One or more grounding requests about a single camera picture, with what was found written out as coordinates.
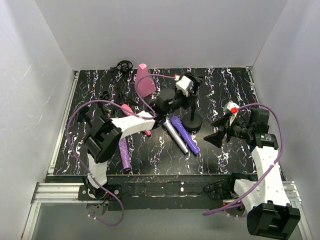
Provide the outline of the black round-base mic stand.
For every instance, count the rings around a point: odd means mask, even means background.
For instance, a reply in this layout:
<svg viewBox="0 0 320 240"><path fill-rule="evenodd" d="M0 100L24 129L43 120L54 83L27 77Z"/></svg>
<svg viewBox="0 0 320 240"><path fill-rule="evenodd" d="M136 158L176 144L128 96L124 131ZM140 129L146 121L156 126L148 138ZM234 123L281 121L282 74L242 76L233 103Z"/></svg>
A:
<svg viewBox="0 0 320 240"><path fill-rule="evenodd" d="M198 113L196 113L196 108L197 104L195 101L190 107L190 112L185 114L182 118L182 124L188 132L198 131L202 126L203 119Z"/></svg>

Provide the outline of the silver microphone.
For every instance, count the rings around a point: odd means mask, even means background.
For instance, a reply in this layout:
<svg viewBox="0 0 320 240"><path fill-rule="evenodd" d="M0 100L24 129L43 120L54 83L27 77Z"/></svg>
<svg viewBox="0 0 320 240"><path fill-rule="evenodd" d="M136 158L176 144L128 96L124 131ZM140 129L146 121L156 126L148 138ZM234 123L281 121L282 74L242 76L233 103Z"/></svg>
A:
<svg viewBox="0 0 320 240"><path fill-rule="evenodd" d="M173 127L170 119L167 117L165 121L163 122L163 126L166 128L172 139L175 141L175 143L178 145L180 150L184 153L187 154L189 152L186 144L184 141L181 139L180 135L176 131L176 129Z"/></svg>

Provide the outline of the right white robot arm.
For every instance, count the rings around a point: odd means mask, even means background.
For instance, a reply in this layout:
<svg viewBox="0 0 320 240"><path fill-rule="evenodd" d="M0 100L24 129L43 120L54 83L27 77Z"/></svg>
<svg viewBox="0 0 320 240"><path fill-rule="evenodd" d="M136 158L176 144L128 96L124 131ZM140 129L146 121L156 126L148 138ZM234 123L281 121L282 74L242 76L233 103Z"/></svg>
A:
<svg viewBox="0 0 320 240"><path fill-rule="evenodd" d="M253 107L248 122L239 122L239 106L229 102L224 116L212 123L218 130L204 140L221 148L223 139L245 140L256 165L257 182L243 174L233 173L229 178L229 191L238 198L231 204L242 202L247 212L246 225L250 235L287 240L298 225L301 214L292 207L282 182L279 159L282 151L277 138L269 133L270 111Z"/></svg>

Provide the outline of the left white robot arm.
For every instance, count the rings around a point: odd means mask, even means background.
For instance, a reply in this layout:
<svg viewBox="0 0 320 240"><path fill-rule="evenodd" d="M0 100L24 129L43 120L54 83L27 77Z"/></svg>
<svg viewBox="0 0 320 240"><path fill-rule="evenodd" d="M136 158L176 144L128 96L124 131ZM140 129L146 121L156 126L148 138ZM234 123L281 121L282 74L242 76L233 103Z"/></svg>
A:
<svg viewBox="0 0 320 240"><path fill-rule="evenodd" d="M122 118L99 117L90 124L89 133L84 139L88 157L88 176L84 182L88 192L96 199L104 196L103 187L107 184L107 161L114 155L120 141L129 135L150 131L159 125L171 123L168 115L183 108L190 108L197 99L203 77L191 73L172 76L175 88L162 90L156 99L147 103L139 113L115 104L114 106L128 113Z"/></svg>

